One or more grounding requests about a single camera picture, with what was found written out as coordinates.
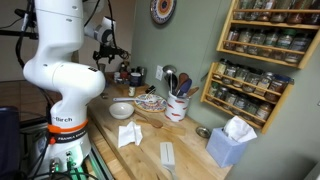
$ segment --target utensil holder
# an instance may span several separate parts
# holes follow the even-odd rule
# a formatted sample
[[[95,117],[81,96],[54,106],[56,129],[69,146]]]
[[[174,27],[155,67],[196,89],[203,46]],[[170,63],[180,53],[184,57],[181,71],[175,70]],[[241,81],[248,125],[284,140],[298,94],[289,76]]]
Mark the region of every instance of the utensil holder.
[[[173,122],[181,121],[187,113],[189,101],[189,98],[178,98],[169,91],[167,108],[165,111],[166,117]]]

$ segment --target tissue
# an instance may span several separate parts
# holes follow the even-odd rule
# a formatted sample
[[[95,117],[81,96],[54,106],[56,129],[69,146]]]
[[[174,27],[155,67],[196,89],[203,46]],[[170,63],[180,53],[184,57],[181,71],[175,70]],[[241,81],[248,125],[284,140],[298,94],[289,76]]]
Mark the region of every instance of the tissue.
[[[142,140],[141,126],[130,122],[127,126],[119,126],[118,148],[131,142],[139,146]]]
[[[223,128],[228,138],[237,142],[246,142],[257,137],[253,128],[238,116],[230,119]]]

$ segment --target wooden countertop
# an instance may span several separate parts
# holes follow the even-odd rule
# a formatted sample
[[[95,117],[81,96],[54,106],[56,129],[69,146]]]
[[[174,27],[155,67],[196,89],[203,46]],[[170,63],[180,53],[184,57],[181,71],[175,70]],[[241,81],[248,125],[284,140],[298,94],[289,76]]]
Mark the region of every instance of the wooden countertop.
[[[104,92],[108,93],[108,99],[102,99],[100,96],[93,99],[88,105],[89,116],[131,179],[171,179],[169,171],[161,165],[160,142],[173,143],[175,170],[179,179],[224,179],[230,171],[231,166],[220,168],[206,151],[208,139],[196,134],[195,129],[199,124],[189,117],[175,123],[168,120],[163,112],[150,113],[135,107],[135,111],[161,120],[166,125],[185,127],[186,135],[174,135],[165,129],[141,124],[143,139],[140,145],[130,143],[118,148],[119,126],[126,126],[135,119],[143,118],[134,113],[126,120],[114,119],[109,114],[108,108],[114,103],[113,97],[121,97],[120,93],[112,86],[106,88]]]

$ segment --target blue tissue box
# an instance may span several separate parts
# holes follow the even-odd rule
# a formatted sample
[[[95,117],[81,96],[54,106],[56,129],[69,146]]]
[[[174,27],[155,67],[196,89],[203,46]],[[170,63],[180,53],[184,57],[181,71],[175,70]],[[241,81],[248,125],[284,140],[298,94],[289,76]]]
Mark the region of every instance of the blue tissue box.
[[[239,162],[248,142],[239,143],[227,137],[223,128],[214,128],[206,150],[221,168]]]

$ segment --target spice rack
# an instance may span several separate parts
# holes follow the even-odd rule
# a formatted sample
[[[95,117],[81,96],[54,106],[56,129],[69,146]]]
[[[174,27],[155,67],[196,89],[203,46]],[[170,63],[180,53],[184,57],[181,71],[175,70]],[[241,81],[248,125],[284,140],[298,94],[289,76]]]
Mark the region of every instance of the spice rack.
[[[218,109],[220,109],[221,111],[224,111],[224,112],[226,112],[226,113],[228,113],[228,114],[230,114],[230,115],[234,115],[230,110],[224,109],[223,107],[216,105],[215,103],[209,101],[207,98],[214,99],[214,100],[216,100],[216,101],[219,101],[219,102],[222,103],[222,104],[226,104],[226,105],[230,106],[231,108],[234,108],[234,109],[240,111],[241,113],[246,114],[247,116],[253,117],[253,118],[256,119],[259,123],[255,123],[255,122],[253,122],[253,121],[246,120],[246,119],[244,119],[243,117],[239,116],[241,119],[243,119],[244,121],[246,121],[249,125],[251,125],[251,126],[254,127],[254,128],[260,129],[260,130],[261,130],[261,133],[262,133],[262,134],[265,134],[265,133],[267,132],[268,128],[270,127],[270,125],[272,124],[272,122],[273,122],[274,118],[276,117],[277,113],[279,112],[282,104],[284,103],[286,97],[288,96],[289,92],[291,91],[293,85],[289,83],[289,84],[287,85],[287,87],[285,88],[285,90],[284,90],[283,93],[278,93],[278,92],[274,92],[274,91],[271,91],[271,90],[268,90],[268,89],[262,89],[262,88],[260,88],[260,87],[258,87],[258,86],[254,86],[254,85],[252,85],[252,84],[249,84],[249,83],[246,83],[246,82],[241,81],[242,84],[247,84],[247,85],[249,85],[249,86],[262,89],[262,90],[264,90],[264,91],[266,91],[266,92],[270,92],[270,93],[275,94],[275,95],[277,95],[277,96],[280,97],[277,102],[272,102],[272,101],[268,101],[268,100],[267,100],[266,98],[264,98],[263,96],[259,96],[259,95],[254,94],[254,93],[247,93],[247,92],[243,91],[241,88],[237,88],[237,87],[235,87],[235,86],[233,86],[233,85],[225,85],[225,84],[223,84],[220,80],[214,79],[214,78],[213,78],[213,75],[214,75],[214,74],[217,74],[217,73],[216,73],[217,66],[218,66],[218,63],[212,63],[212,65],[211,65],[211,67],[210,67],[210,70],[209,70],[209,73],[208,73],[208,77],[207,77],[207,80],[206,80],[206,84],[205,84],[205,87],[204,87],[204,89],[203,89],[203,92],[202,92],[200,101],[201,101],[201,102],[208,103],[209,105],[211,105],[211,106],[213,106],[213,107],[215,107],[215,108],[218,108]],[[231,79],[231,80],[233,80],[233,81],[239,81],[239,80],[237,80],[237,79],[235,79],[235,78],[231,78],[231,77],[229,77],[229,76],[225,76],[225,75],[221,75],[221,74],[219,74],[219,76],[226,77],[226,78]],[[270,113],[268,119],[267,119],[267,120],[263,120],[263,119],[261,119],[261,118],[259,118],[259,117],[256,117],[256,116],[254,116],[254,115],[252,115],[252,114],[249,114],[248,112],[246,112],[246,111],[244,111],[244,110],[242,110],[242,109],[239,109],[239,108],[235,107],[235,106],[232,105],[232,104],[229,104],[229,103],[227,103],[227,102],[225,102],[225,101],[222,101],[222,100],[220,100],[220,99],[218,99],[218,98],[215,98],[215,97],[213,97],[212,95],[210,95],[208,92],[209,92],[209,89],[210,89],[210,87],[211,87],[211,83],[212,83],[212,82],[217,82],[217,83],[219,83],[220,85],[223,85],[223,86],[228,87],[228,88],[230,88],[230,89],[234,89],[234,90],[236,90],[236,91],[238,91],[238,92],[247,94],[248,96],[251,96],[251,97],[254,97],[254,98],[258,98],[258,99],[260,99],[261,101],[269,102],[269,103],[271,103],[271,104],[274,105],[274,108],[273,108],[272,112]]]
[[[270,63],[275,63],[275,64],[280,64],[284,66],[289,66],[293,68],[298,68],[298,69],[303,69],[306,64],[308,63],[311,55],[313,54],[314,50],[316,49],[319,41],[320,41],[320,26],[318,25],[306,25],[306,24],[287,24],[287,23],[271,23],[271,22],[262,22],[262,21],[246,21],[246,20],[233,20],[233,13],[234,12],[286,12],[286,13],[320,13],[320,10],[287,10],[287,9],[268,9],[268,10],[259,10],[259,9],[238,9],[239,7],[239,0],[233,0],[231,2],[231,6],[229,9],[229,12],[227,14],[227,18],[225,21],[225,24],[222,29],[222,34],[220,36],[220,40],[218,42],[217,46],[217,51],[220,52],[225,52],[225,53],[230,53],[230,54],[235,54],[243,57],[248,57],[248,58],[253,58],[256,60],[260,61],[266,61]],[[233,25],[243,25],[243,26],[250,26],[250,27],[266,27],[266,28],[291,28],[291,29],[296,29],[299,31],[313,31],[315,32],[315,36],[310,43],[308,49],[305,52],[301,51],[292,51],[288,49],[281,49],[281,48],[275,48],[275,47],[270,47],[270,46],[263,46],[263,45],[256,45],[256,44],[250,44],[250,43],[242,43],[242,42],[237,42],[237,41],[227,41],[228,33],[230,28]],[[254,47],[260,47],[268,50],[280,50],[282,52],[290,52],[294,54],[300,54],[303,55],[301,61],[298,64],[291,64],[287,63],[282,60],[276,60],[272,58],[267,58],[267,57],[261,57],[261,56],[256,56],[256,55],[251,55],[251,54],[246,54],[246,53],[241,53],[233,50],[227,50],[224,49],[224,44],[225,43],[233,43],[233,44],[241,44],[241,45],[250,45]]]

